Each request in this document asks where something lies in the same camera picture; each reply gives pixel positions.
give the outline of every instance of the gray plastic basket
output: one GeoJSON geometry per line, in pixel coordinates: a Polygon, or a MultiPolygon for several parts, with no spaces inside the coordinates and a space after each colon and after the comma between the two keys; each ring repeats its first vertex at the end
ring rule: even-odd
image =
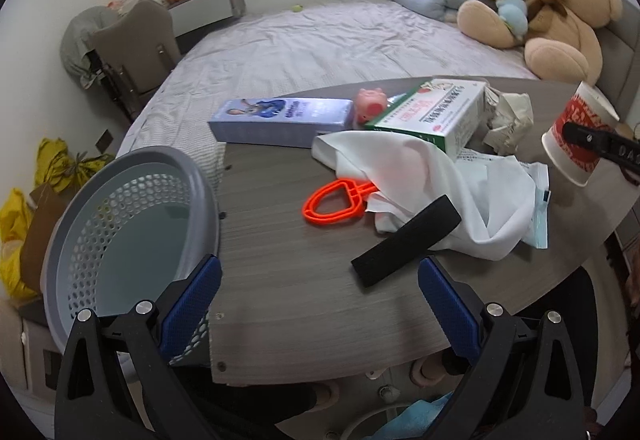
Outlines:
{"type": "MultiPolygon", "coordinates": [[[[177,149],[144,147],[98,172],[58,222],[44,264],[47,321],[60,351],[81,309],[98,316],[128,312],[186,278],[205,254],[216,255],[219,223],[205,176],[177,149]]],[[[206,339],[204,316],[172,363],[208,363],[206,339]]],[[[133,378],[127,354],[120,363],[133,378]]]]}

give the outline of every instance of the electrical outlet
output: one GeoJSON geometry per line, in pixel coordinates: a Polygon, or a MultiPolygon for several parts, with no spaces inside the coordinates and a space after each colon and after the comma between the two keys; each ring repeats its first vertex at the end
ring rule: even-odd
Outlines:
{"type": "Polygon", "coordinates": [[[98,139],[98,142],[95,143],[95,147],[98,148],[100,153],[104,153],[107,151],[107,148],[111,146],[111,143],[113,143],[113,135],[111,135],[109,130],[105,130],[100,139],[98,139]]]}

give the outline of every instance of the crumpled wrapper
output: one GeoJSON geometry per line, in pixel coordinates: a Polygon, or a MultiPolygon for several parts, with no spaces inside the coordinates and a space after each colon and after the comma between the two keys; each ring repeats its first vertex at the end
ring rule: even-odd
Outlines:
{"type": "Polygon", "coordinates": [[[487,104],[491,115],[489,131],[482,142],[498,155],[513,155],[518,143],[533,126],[533,108],[529,94],[510,94],[487,88],[487,104]]]}

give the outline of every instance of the bed headboard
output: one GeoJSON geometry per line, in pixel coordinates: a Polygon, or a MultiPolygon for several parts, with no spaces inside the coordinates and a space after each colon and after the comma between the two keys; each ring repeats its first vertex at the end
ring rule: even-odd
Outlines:
{"type": "Polygon", "coordinates": [[[596,86],[624,120],[640,87],[640,10],[628,0],[622,3],[622,18],[596,29],[602,47],[602,74],[596,86]]]}

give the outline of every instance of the teddy bear's foot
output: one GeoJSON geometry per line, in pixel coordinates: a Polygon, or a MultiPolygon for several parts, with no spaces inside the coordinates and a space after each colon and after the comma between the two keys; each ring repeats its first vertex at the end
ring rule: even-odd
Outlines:
{"type": "Polygon", "coordinates": [[[495,48],[511,48],[518,43],[500,16],[478,0],[468,0],[458,11],[462,34],[495,48]]]}
{"type": "Polygon", "coordinates": [[[524,59],[541,79],[579,83],[589,73],[589,62],[577,48],[555,40],[529,40],[524,47],[524,59]]]}

